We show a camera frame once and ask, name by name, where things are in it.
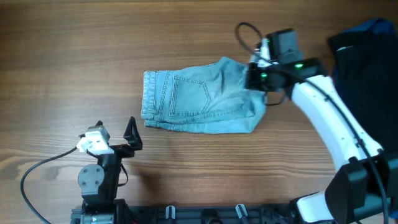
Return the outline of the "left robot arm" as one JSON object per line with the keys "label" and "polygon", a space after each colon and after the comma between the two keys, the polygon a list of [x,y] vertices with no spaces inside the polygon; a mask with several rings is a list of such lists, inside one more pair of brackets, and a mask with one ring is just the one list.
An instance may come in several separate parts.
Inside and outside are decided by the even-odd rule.
{"label": "left robot arm", "polygon": [[134,117],[130,118],[123,138],[127,143],[111,146],[110,135],[101,121],[80,136],[77,148],[96,158],[97,163],[84,166],[78,174],[83,203],[81,209],[72,210],[71,223],[138,222],[126,201],[116,198],[118,188],[125,185],[119,183],[120,173],[126,171],[122,160],[134,157],[143,147]]}

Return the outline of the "light blue denim shorts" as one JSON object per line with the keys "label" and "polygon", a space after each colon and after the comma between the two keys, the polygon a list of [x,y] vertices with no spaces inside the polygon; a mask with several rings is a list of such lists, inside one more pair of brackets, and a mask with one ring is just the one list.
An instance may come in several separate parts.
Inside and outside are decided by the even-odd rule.
{"label": "light blue denim shorts", "polygon": [[204,134],[251,133],[266,96],[245,88],[247,65],[228,57],[209,65],[144,73],[145,125]]}

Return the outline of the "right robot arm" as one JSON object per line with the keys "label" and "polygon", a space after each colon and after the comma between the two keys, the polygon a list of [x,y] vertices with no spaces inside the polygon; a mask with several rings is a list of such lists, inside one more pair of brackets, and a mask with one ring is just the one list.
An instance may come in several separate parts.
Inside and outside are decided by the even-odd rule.
{"label": "right robot arm", "polygon": [[295,32],[261,37],[246,78],[250,90],[282,90],[308,117],[329,150],[336,175],[328,187],[292,201],[295,223],[353,223],[397,216],[397,154],[357,122],[316,58],[302,57]]}

